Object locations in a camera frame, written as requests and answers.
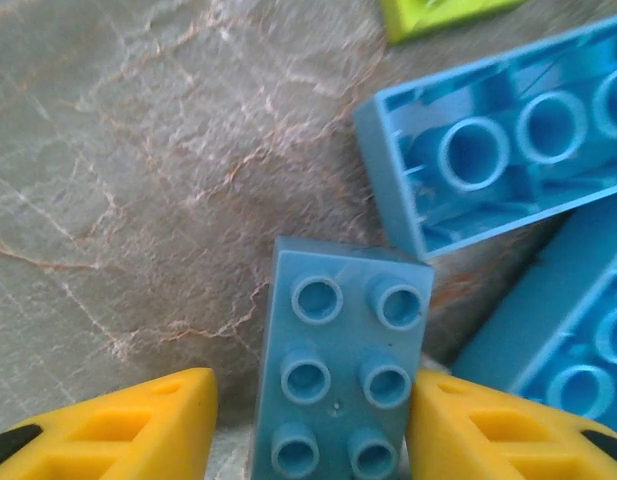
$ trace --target plastic block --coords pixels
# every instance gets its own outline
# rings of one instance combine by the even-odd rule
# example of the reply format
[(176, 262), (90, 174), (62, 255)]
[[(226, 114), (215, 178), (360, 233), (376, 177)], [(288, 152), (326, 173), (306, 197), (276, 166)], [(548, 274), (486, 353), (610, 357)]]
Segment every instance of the plastic block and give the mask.
[(402, 253), (278, 238), (253, 480), (393, 480), (433, 269)]
[(185, 370), (0, 434), (0, 480), (199, 480), (216, 417), (212, 370)]
[(617, 434), (592, 420), (422, 370), (408, 452), (417, 480), (617, 480)]
[(390, 241), (419, 259), (617, 192), (617, 17), (355, 111)]
[(574, 213), (453, 373), (617, 431), (617, 195)]
[(381, 0), (391, 42), (432, 29), (512, 8), (525, 0)]

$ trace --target gray marble floor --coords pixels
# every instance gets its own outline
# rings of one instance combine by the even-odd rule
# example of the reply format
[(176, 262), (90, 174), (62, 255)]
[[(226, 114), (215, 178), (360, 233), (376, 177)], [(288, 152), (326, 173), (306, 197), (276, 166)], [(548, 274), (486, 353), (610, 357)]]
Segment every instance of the gray marble floor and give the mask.
[[(274, 238), (386, 243), (354, 106), (614, 13), (529, 0), (389, 48), (375, 0), (0, 0), (0, 430), (211, 366), (209, 473), (239, 478)], [(436, 260), (425, 352), (450, 361), (558, 221)]]

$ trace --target green toy brick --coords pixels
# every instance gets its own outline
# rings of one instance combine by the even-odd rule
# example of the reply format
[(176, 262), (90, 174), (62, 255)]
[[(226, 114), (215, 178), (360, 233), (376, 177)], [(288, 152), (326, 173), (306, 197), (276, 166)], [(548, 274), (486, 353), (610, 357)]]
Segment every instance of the green toy brick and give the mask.
[(525, 0), (381, 0), (393, 43), (470, 18), (513, 8)]

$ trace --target black tip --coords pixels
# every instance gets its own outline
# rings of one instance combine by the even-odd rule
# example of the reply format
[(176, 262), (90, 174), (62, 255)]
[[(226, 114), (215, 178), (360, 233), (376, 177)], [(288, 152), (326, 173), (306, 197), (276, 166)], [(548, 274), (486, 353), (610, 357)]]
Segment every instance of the black tip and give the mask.
[(24, 425), (0, 433), (0, 465), (37, 438), (42, 431), (39, 425)]
[(617, 462), (617, 438), (605, 433), (595, 432), (594, 430), (584, 430), (581, 433), (597, 448), (603, 450), (606, 455)]

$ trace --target blue toy brick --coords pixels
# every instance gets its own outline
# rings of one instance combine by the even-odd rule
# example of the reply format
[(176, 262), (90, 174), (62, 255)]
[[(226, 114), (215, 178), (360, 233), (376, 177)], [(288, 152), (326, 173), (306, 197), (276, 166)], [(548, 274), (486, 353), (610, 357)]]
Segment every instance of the blue toy brick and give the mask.
[(425, 260), (617, 193), (617, 16), (355, 113), (383, 226)]
[(617, 431), (617, 195), (573, 214), (453, 374)]
[(384, 248), (275, 244), (252, 480), (394, 480), (433, 269)]

